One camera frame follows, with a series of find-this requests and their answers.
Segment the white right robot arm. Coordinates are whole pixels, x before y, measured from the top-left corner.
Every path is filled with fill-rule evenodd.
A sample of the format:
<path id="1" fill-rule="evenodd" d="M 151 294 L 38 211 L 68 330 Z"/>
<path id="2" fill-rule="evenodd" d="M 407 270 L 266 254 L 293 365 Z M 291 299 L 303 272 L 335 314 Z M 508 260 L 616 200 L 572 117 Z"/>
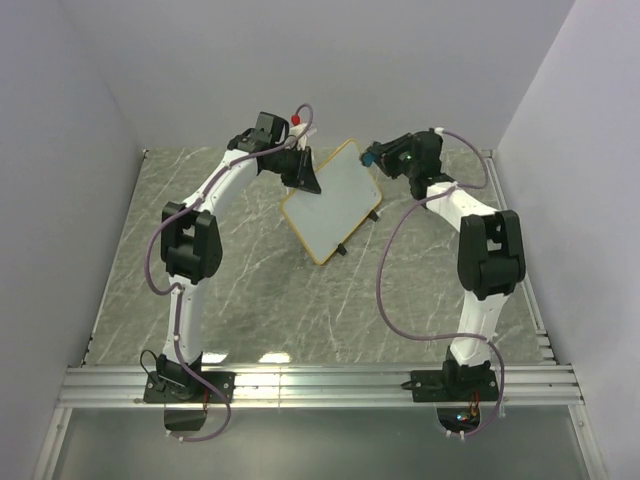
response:
<path id="1" fill-rule="evenodd" d="M 500 313 L 526 274 L 518 214 L 498 210 L 473 196 L 488 183 L 464 183 L 442 170 L 444 140 L 461 135 L 442 127 L 407 133 L 386 143 L 374 142 L 360 156 L 365 167 L 377 166 L 388 178 L 405 177 L 413 210 L 427 210 L 458 234 L 457 275 L 464 290 L 463 307 L 449 341 L 441 386 L 455 400 L 466 398 L 477 381 L 491 372 L 500 354 L 492 338 Z"/>

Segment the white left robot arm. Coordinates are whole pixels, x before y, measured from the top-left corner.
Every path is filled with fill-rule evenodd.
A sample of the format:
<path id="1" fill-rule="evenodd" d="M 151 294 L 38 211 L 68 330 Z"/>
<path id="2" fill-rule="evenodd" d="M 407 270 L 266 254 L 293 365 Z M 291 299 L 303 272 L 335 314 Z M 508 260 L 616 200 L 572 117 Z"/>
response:
<path id="1" fill-rule="evenodd" d="M 321 193 L 307 145 L 313 120 L 300 119 L 303 109 L 312 110 L 303 104 L 289 120 L 261 112 L 254 127 L 229 141 L 218 166 L 193 194 L 167 203 L 162 210 L 152 239 L 160 241 L 169 287 L 161 290 L 153 285 L 151 289 L 169 295 L 171 303 L 169 333 L 156 369 L 180 402 L 196 399 L 202 390 L 203 293 L 222 263 L 219 220 L 224 210 L 263 171 L 278 175 L 287 188 Z"/>

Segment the yellow framed whiteboard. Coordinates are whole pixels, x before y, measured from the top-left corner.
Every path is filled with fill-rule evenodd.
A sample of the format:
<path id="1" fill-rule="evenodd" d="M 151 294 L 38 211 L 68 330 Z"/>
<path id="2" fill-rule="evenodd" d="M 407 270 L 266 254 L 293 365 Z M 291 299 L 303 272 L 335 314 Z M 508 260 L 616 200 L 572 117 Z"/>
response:
<path id="1" fill-rule="evenodd" d="M 359 157 L 356 140 L 347 140 L 315 170 L 319 195 L 295 189 L 281 201 L 285 220 L 317 265 L 325 264 L 337 245 L 383 199 L 373 174 Z"/>

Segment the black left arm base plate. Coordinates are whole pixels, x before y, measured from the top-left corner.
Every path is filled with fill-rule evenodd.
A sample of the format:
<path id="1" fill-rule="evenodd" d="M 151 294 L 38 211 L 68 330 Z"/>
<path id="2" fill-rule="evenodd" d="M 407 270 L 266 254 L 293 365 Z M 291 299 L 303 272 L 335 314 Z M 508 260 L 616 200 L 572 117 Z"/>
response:
<path id="1" fill-rule="evenodd" d="M 205 371 L 201 377 L 216 387 L 227 401 L 231 401 L 235 389 L 236 374 L 230 371 Z M 223 400 L 208 390 L 201 382 L 189 376 L 187 386 L 161 379 L 152 372 L 146 381 L 143 402 L 147 404 L 214 403 Z"/>

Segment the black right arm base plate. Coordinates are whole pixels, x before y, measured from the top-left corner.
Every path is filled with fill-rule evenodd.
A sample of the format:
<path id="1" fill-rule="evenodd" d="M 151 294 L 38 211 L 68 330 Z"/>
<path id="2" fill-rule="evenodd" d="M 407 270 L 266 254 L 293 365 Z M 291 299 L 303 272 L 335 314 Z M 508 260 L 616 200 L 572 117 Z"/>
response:
<path id="1" fill-rule="evenodd" d="M 493 371 L 471 380 L 460 380 L 444 371 L 413 370 L 400 388 L 411 393 L 414 403 L 469 403 L 472 399 L 497 401 L 499 398 Z"/>

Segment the blue whiteboard eraser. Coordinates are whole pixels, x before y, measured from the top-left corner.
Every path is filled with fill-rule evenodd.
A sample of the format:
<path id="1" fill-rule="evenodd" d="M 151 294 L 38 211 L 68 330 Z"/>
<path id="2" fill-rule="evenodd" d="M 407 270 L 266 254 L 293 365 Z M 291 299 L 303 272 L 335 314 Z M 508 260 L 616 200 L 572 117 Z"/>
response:
<path id="1" fill-rule="evenodd" d="M 361 156 L 361 163 L 363 166 L 369 168 L 375 162 L 375 157 L 371 154 L 363 154 Z"/>

